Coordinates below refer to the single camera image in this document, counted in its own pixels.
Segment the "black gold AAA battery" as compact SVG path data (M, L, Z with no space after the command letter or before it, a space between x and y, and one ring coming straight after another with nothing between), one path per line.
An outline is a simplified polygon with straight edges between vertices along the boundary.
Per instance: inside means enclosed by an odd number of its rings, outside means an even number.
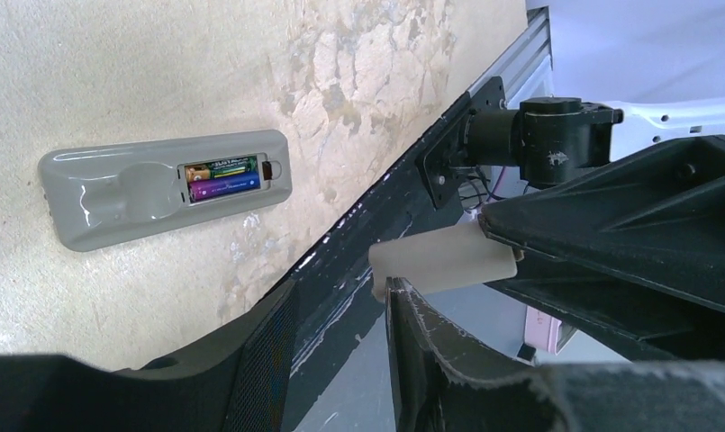
M188 183L212 180L225 176L236 176L257 169L256 156L235 157L205 162L183 167Z

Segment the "white remote control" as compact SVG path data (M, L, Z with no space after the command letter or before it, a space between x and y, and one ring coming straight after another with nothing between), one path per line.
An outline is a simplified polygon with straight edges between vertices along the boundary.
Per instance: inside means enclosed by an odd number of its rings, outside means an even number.
M259 189L190 201L184 166L246 156L258 159ZM278 130L56 150L38 171L58 238L77 252L275 205L293 190Z

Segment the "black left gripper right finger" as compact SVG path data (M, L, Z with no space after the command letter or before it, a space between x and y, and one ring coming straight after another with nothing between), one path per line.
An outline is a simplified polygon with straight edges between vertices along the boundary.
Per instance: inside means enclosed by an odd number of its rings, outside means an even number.
M400 431L725 431L725 362L548 364L493 350L385 283Z

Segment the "grey battery cover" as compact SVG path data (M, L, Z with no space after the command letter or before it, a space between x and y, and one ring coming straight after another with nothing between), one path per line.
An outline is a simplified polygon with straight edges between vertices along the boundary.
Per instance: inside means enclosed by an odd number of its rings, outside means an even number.
M386 280L407 280L422 294L439 293L517 275L512 247L488 238L477 220L371 246L372 295L385 301Z

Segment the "purple AAA battery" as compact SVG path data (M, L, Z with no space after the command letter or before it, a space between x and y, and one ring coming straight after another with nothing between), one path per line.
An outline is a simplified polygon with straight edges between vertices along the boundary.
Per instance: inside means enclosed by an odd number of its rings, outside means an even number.
M188 185L188 192L190 201L192 203L198 203L224 195L238 194L259 188L259 174L257 172L248 172L211 180L196 181Z

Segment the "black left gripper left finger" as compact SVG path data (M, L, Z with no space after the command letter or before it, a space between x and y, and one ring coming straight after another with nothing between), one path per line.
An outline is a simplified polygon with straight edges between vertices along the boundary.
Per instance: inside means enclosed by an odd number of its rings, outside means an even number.
M278 431L297 299L283 283L249 312L139 369L0 355L0 431Z

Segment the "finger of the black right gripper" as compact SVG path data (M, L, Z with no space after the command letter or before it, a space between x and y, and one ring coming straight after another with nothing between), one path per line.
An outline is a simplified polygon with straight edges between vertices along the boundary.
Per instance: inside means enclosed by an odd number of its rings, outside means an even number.
M725 313L579 265L528 254L488 285L631 361L725 361Z
M484 207L485 235L725 313L725 136L672 139Z

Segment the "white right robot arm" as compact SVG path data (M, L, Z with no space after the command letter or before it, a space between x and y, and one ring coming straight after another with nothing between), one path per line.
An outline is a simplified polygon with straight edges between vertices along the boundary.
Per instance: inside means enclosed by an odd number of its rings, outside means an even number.
M494 288L630 360L725 360L725 135L610 161L626 121L578 98L471 116L470 156L518 167L532 189L479 216L522 255Z

